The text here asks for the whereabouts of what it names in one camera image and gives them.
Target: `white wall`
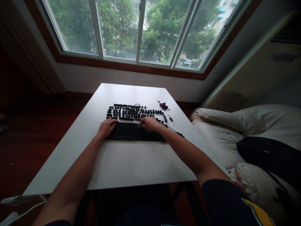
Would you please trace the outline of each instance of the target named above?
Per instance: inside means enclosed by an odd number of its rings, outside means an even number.
[[[13,0],[68,91],[94,93],[101,83],[163,87],[175,100],[201,103],[293,0],[262,0],[205,81],[56,63],[23,0]]]
[[[286,77],[279,85],[252,102],[249,107],[260,104],[282,104],[301,108],[301,71]]]

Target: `white window frame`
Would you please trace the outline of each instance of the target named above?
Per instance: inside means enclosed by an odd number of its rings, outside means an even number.
[[[207,69],[208,65],[211,63],[212,59],[215,57],[216,53],[219,51],[219,49],[223,45],[224,41],[227,39],[227,37],[231,33],[232,29],[235,27],[235,25],[240,20],[241,16],[245,12],[245,10],[248,8],[249,4],[252,2],[252,0],[240,0],[238,5],[235,7],[234,11],[231,13],[224,28],[220,31],[218,37],[216,38],[216,40],[213,43],[210,50],[208,51],[205,59],[202,61],[202,63],[200,64],[200,66],[198,68],[176,66],[176,63],[178,61],[178,58],[180,56],[180,53],[182,51],[182,48],[186,41],[186,38],[190,32],[190,28],[193,24],[193,20],[198,12],[198,9],[201,5],[202,0],[191,0],[190,1],[190,5],[188,7],[187,14],[186,14],[185,20],[183,22],[181,31],[179,33],[177,42],[175,44],[174,51],[173,51],[173,54],[172,54],[169,64],[144,62],[144,61],[139,60],[146,0],[140,0],[138,40],[137,40],[137,52],[136,52],[135,60],[104,55],[102,37],[101,37],[101,28],[99,25],[98,10],[96,7],[96,0],[89,0],[89,4],[90,4],[90,9],[91,9],[91,16],[92,16],[92,21],[93,21],[99,55],[65,51],[64,49],[67,49],[67,46],[64,43],[64,39],[62,38],[62,34],[59,30],[59,26],[57,25],[57,23],[55,21],[55,18],[52,13],[51,7],[48,3],[48,0],[35,0],[35,2],[39,8],[39,11],[46,23],[46,26],[51,34],[52,39],[54,40],[54,43],[55,43],[60,55],[98,59],[98,60],[102,60],[102,61],[122,62],[122,63],[133,64],[133,65],[170,69],[173,71],[186,71],[186,72],[191,72],[191,73],[203,74],[205,72],[205,70]]]

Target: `white fabric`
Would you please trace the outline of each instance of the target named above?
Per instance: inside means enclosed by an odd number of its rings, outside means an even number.
[[[293,125],[293,127],[300,130],[301,110],[298,108],[285,105],[258,105],[233,112],[232,114],[240,121],[240,124],[243,127],[243,134],[247,137],[268,131],[283,118],[287,119],[286,121],[283,121],[283,123],[290,123],[290,114],[293,112],[295,113],[294,120],[297,120],[298,118],[298,124]]]
[[[198,108],[192,113],[192,115],[190,116],[190,120],[193,120],[193,124],[199,121],[216,122],[230,129],[239,132],[243,131],[243,127],[241,126],[241,123],[238,120],[238,118],[234,114],[225,111]]]
[[[239,163],[235,168],[237,180],[246,195],[262,208],[275,221],[276,225],[287,225],[288,218],[279,202],[273,197],[278,197],[276,187],[281,188],[264,170],[248,163]],[[279,182],[286,187],[290,196],[296,203],[300,203],[301,196],[297,190],[282,178],[273,174]]]
[[[301,110],[297,108],[259,105],[233,113],[200,108],[191,120],[226,169],[245,162],[236,143],[246,136],[278,140],[301,150]]]
[[[283,208],[272,199],[277,197],[275,187],[278,185],[262,169],[245,163],[236,143],[244,137],[256,136],[278,140],[301,150],[301,110],[285,105],[259,105],[233,113],[200,108],[193,112],[190,120],[224,167],[235,168],[240,184],[252,201],[277,225],[285,225],[287,217]],[[276,178],[299,203],[298,192],[283,179]]]
[[[243,135],[215,122],[199,121],[194,127],[226,169],[245,162],[236,148],[236,143],[244,138]]]

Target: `forearm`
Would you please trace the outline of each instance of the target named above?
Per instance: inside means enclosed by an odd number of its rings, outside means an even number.
[[[80,201],[93,174],[96,158],[103,138],[95,136],[77,158],[53,191],[51,198],[62,204]]]
[[[198,147],[161,126],[158,132],[165,138],[177,156],[195,173],[200,185],[209,179],[224,179],[229,177]]]
[[[72,225],[79,203],[93,174],[103,138],[96,135],[56,186],[33,223],[45,225],[54,220],[68,220]]]

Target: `window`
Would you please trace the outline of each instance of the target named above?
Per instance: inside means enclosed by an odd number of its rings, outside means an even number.
[[[200,76],[252,3],[252,0],[27,1],[36,1],[59,55],[98,60],[104,62],[104,67],[113,65],[109,62],[119,62],[128,65],[122,66],[125,70],[146,66]]]

